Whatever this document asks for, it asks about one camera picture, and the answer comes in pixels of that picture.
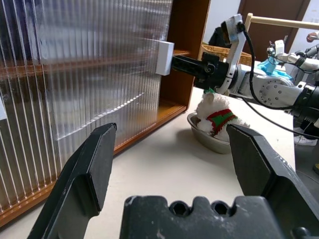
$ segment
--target wooden rod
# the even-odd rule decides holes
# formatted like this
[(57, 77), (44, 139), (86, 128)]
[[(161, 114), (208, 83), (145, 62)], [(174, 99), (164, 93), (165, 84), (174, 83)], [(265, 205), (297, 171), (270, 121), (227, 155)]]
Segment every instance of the wooden rod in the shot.
[(253, 17), (252, 13), (247, 14), (246, 21), (245, 21), (245, 26), (246, 26), (247, 31), (249, 31), (252, 17)]
[(314, 22), (292, 21), (292, 20), (284, 20), (284, 19), (253, 16), (253, 15), (251, 15), (250, 21), (254, 23), (268, 24), (268, 25), (275, 25), (275, 26), (286, 26), (286, 27), (319, 30), (319, 23), (314, 23)]

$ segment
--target table surface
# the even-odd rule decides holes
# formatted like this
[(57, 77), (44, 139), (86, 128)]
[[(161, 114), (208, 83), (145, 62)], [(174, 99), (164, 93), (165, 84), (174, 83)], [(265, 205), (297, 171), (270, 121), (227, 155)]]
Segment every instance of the table surface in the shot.
[[(132, 148), (113, 162), (104, 208), (89, 222), (86, 239), (119, 238), (124, 201), (132, 195), (163, 195), (168, 203), (183, 200), (189, 205), (195, 196), (231, 205), (242, 195), (231, 154), (221, 155), (198, 143), (187, 123), (196, 109), (202, 90), (194, 88), (189, 110)], [(231, 110), (251, 128), (263, 134), (270, 145), (295, 168), (293, 134), (264, 120), (243, 101), (229, 98)], [(254, 105), (257, 110), (288, 128), (291, 116)], [(0, 229), (0, 239), (26, 238), (42, 206), (22, 215)]]

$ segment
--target wicker basket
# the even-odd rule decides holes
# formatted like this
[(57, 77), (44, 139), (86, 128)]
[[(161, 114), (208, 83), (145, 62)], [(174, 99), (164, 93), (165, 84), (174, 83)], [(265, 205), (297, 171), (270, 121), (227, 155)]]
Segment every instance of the wicker basket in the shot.
[[(224, 59), (227, 58), (228, 53), (229, 53), (229, 49), (219, 47), (219, 46), (202, 45), (199, 58), (201, 58), (201, 56), (203, 55), (204, 52), (217, 55), (220, 57), (220, 61), (223, 61)], [(240, 59), (239, 59), (239, 64), (251, 66), (251, 55), (247, 54), (245, 52), (242, 52)]]

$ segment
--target red and green fabric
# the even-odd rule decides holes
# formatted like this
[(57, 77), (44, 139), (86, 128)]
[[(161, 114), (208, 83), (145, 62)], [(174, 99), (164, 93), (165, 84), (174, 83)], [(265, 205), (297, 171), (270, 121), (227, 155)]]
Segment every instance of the red and green fabric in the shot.
[(213, 135), (218, 134), (224, 125), (233, 119), (237, 119), (237, 117), (230, 109), (215, 112), (207, 117), (207, 120), (211, 121), (213, 126)]

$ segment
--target wire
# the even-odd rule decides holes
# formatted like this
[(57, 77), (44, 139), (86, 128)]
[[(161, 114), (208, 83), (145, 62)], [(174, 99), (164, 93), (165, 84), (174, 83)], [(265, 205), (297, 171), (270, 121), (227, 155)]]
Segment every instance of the wire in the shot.
[[(310, 124), (311, 124), (311, 122), (307, 125), (307, 127), (305, 129), (303, 129), (303, 133), (307, 130), (307, 128), (310, 126)], [(301, 136), (299, 137), (298, 143), (296, 143), (296, 145), (299, 144), (300, 140), (301, 140)]]
[(243, 30), (244, 35), (246, 37), (249, 49), (250, 49), (250, 53), (251, 53), (251, 71), (250, 71), (250, 75), (249, 75), (249, 86), (250, 86), (250, 92), (251, 95), (253, 96), (253, 98), (255, 99), (255, 101), (257, 101), (260, 105), (272, 109), (272, 110), (290, 110), (293, 108), (293, 106), (287, 106), (287, 107), (271, 107), (268, 105), (265, 105), (264, 103), (262, 103), (256, 96), (255, 91), (254, 91), (254, 86), (253, 86), (253, 78), (254, 78), (254, 69), (255, 69), (255, 51), (254, 51), (254, 47), (253, 44), (251, 42), (250, 36), (246, 30), (245, 24), (241, 23), (239, 25), (239, 27), (241, 28), (241, 30)]
[(300, 69), (298, 68), (298, 71), (297, 71), (297, 73), (296, 73), (296, 75), (295, 75), (294, 84), (296, 83), (296, 80), (297, 80), (297, 77), (298, 77), (299, 72), (300, 72)]
[(268, 62), (269, 62), (270, 64), (272, 64), (272, 65), (274, 65), (274, 66), (277, 66), (277, 64), (272, 63), (272, 62), (270, 61), (269, 57), (267, 58), (267, 60), (268, 60)]
[[(270, 53), (270, 56), (273, 57), (273, 58), (276, 59), (276, 60), (279, 60), (280, 62), (283, 62), (284, 64), (293, 65), (293, 66), (297, 67), (298, 70), (300, 70), (300, 71), (302, 71), (302, 72), (304, 72), (304, 73), (306, 73), (306, 74), (313, 74), (313, 73), (319, 71), (319, 69), (316, 69), (316, 70), (314, 70), (314, 71), (306, 71), (306, 70), (302, 69), (300, 66), (296, 66), (294, 63), (291, 63), (291, 62), (288, 62), (288, 61), (284, 61), (284, 60), (279, 59), (279, 58), (276, 57), (273, 53)], [(276, 65), (276, 64), (272, 63), (272, 62), (269, 60), (269, 57), (268, 57), (268, 61), (269, 61), (270, 64)]]
[(309, 175), (303, 173), (302, 171), (296, 170), (296, 172), (297, 172), (297, 173), (300, 173), (300, 174), (303, 174), (304, 176), (310, 178), (311, 180), (313, 180), (313, 181), (316, 182), (316, 183), (319, 183), (316, 179), (313, 179), (311, 176), (309, 176)]
[(308, 109), (314, 110), (314, 111), (319, 111), (319, 109), (313, 108), (313, 107), (307, 107)]
[(252, 107), (252, 106), (246, 101), (246, 99), (245, 99), (244, 97), (241, 97), (241, 99), (242, 99), (242, 100), (246, 103), (246, 105), (248, 105), (249, 108), (251, 108), (256, 114), (258, 114), (260, 117), (264, 118), (265, 120), (269, 121), (270, 123), (273, 123), (274, 125), (276, 125), (276, 126), (282, 128), (282, 129), (284, 129), (284, 130), (287, 130), (287, 131), (289, 131), (289, 132), (291, 132), (291, 133), (295, 133), (295, 134), (297, 134), (297, 135), (302, 135), (302, 136), (305, 136), (305, 137), (311, 137), (311, 138), (319, 139), (319, 137), (317, 137), (317, 136), (313, 136), (313, 135), (306, 134), (306, 133), (299, 133), (299, 132), (296, 132), (296, 131), (294, 131), (294, 130), (292, 130), (292, 129), (286, 128), (286, 127), (284, 127), (284, 126), (282, 126), (282, 125), (280, 125), (280, 124), (278, 124), (278, 123), (272, 121), (271, 119), (269, 119), (269, 118), (267, 118), (266, 116), (264, 116), (264, 115), (262, 115), (261, 113), (259, 113), (254, 107)]

